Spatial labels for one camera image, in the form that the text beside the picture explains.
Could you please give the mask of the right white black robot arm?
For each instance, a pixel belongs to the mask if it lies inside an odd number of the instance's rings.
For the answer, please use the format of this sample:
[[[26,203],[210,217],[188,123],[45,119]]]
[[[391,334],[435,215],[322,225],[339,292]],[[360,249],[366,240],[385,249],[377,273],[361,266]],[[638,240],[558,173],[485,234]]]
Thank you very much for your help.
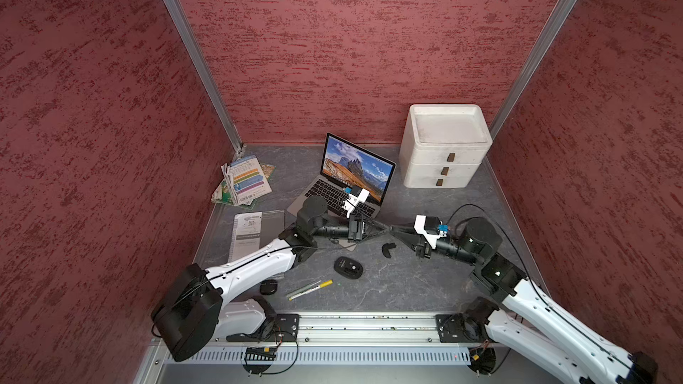
[[[412,227],[390,226],[391,236],[417,256],[441,254],[472,267],[487,295],[471,309],[473,323],[491,341],[518,352],[563,383],[654,383],[658,364],[608,341],[551,299],[513,262],[487,219],[466,220],[456,231],[437,217],[418,215]]]

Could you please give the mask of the black wireless mouse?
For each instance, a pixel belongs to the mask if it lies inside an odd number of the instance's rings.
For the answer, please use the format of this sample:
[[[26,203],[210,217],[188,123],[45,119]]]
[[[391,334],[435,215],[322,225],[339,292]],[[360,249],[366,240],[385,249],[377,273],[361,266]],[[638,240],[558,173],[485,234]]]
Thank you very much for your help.
[[[341,256],[334,261],[334,271],[342,277],[358,280],[362,277],[364,268],[358,261]]]

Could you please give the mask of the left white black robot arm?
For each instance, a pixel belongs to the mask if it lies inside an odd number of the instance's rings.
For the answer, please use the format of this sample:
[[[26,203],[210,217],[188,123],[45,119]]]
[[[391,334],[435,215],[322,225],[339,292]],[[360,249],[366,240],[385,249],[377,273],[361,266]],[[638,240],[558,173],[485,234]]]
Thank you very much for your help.
[[[261,282],[285,273],[318,251],[320,238],[362,243],[388,231],[376,220],[352,213],[329,214],[322,197],[308,198],[294,224],[265,247],[213,268],[193,263],[180,272],[150,317],[176,362],[193,357],[214,339],[238,334],[267,334],[274,318],[267,302],[237,298]]]

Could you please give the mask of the black mouse battery cover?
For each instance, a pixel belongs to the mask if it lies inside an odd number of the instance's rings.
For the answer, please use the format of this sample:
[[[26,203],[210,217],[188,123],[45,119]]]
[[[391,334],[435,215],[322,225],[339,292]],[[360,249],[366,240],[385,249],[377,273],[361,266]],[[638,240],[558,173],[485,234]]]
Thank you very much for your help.
[[[396,248],[397,248],[397,245],[395,243],[384,244],[381,248],[383,257],[386,259],[391,259],[392,258],[391,252]]]

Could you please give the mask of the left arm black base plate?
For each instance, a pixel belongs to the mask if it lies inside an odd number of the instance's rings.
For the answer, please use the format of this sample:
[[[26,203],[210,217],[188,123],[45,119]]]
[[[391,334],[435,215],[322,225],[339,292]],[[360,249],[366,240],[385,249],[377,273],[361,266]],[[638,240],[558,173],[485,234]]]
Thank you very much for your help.
[[[266,318],[265,322],[252,334],[234,334],[227,342],[296,342],[301,316],[298,314],[277,314]]]

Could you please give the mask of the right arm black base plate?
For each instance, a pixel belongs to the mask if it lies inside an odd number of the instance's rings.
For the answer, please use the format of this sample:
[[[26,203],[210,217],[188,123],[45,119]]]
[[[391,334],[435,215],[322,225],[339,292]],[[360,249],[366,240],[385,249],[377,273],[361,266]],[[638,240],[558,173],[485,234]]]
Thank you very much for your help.
[[[487,340],[485,326],[464,313],[435,316],[441,343],[483,343]]]

